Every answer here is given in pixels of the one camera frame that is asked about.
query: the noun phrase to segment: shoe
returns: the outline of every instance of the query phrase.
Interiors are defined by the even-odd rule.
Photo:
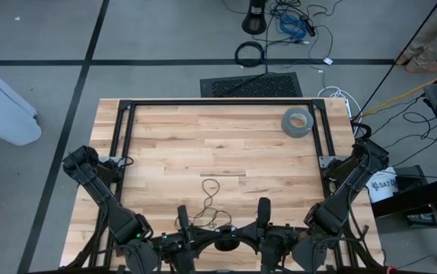
[[[434,62],[428,68],[420,68],[415,62],[409,62],[405,69],[409,73],[437,73],[437,62]]]
[[[411,58],[408,58],[404,54],[400,56],[398,60],[396,60],[396,65],[406,65]]]

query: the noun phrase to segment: yellow cable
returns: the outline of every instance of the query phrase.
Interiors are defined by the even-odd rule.
[[[397,100],[401,100],[401,99],[403,99],[403,98],[405,98],[405,97],[407,97],[407,96],[410,96],[411,94],[414,94],[415,92],[417,92],[417,91],[423,89],[423,88],[426,87],[427,85],[429,85],[429,84],[433,84],[433,83],[435,83],[435,82],[437,82],[437,79],[435,79],[435,80],[433,80],[433,81],[430,81],[430,82],[428,82],[428,83],[426,83],[426,84],[422,84],[422,85],[419,86],[418,88],[414,88],[414,89],[412,89],[411,91],[408,91],[408,92],[405,93],[405,94],[402,94],[402,95],[400,95],[400,96],[398,96],[398,97],[395,97],[395,98],[389,100],[389,101],[386,102],[386,103],[383,103],[383,104],[380,104],[379,106],[373,107],[373,108],[371,108],[370,110],[364,112],[364,113],[362,114],[362,117],[367,116],[367,115],[369,115],[369,114],[371,114],[371,113],[374,113],[374,112],[380,110],[381,108],[386,107],[386,106],[389,105],[389,104],[392,104],[393,102],[395,102],[395,101],[397,101]]]

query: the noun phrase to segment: black floor mat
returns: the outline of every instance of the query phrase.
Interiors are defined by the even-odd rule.
[[[200,80],[202,97],[303,97],[296,72],[260,76],[230,90],[257,75]]]

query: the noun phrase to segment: duct tape roll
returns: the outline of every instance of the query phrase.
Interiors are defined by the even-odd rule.
[[[282,117],[282,130],[292,138],[301,138],[307,135],[314,125],[313,117],[306,109],[292,107]]]

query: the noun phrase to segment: butcher block tabletop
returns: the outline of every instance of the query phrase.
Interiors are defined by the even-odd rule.
[[[325,98],[324,101],[335,152],[350,155],[354,137],[346,105],[339,98]],[[100,100],[89,144],[100,156],[109,155],[119,102],[120,99]],[[202,182],[214,179],[220,186],[211,180],[203,186],[209,193],[214,193],[219,187],[212,207],[228,212],[234,226],[241,227],[255,221],[259,198],[268,197],[272,207],[271,222],[305,227],[303,218],[313,204],[324,199],[324,194],[312,133],[293,139],[281,128],[282,115],[290,107],[297,106],[137,106],[129,147],[134,164],[126,168],[122,205],[143,214],[155,235],[174,233],[177,231],[177,207],[186,205],[191,216],[202,211],[207,198]],[[126,111],[123,116],[117,155],[122,153],[128,115]],[[326,153],[319,112],[316,117]],[[372,256],[382,263],[384,256],[367,192],[360,193],[352,207],[359,224],[369,226],[365,241]],[[61,266],[73,261],[90,239],[97,213],[97,205],[85,189],[79,187]],[[195,220],[195,225],[207,225],[213,213],[213,210],[207,210],[203,217]],[[228,222],[230,219],[226,214],[218,213],[209,227],[212,229]],[[107,234],[104,234],[101,250],[106,241]],[[341,250],[344,265],[349,265],[344,243],[341,243]],[[103,264],[103,255],[99,256],[97,264]],[[123,264],[124,258],[115,256],[114,252],[111,269]],[[335,266],[331,250],[325,264]],[[245,244],[230,252],[218,251],[211,245],[201,253],[195,266],[197,270],[259,270],[260,254],[254,254]],[[285,266],[301,270],[290,256]],[[163,264],[163,270],[167,269],[168,266]]]

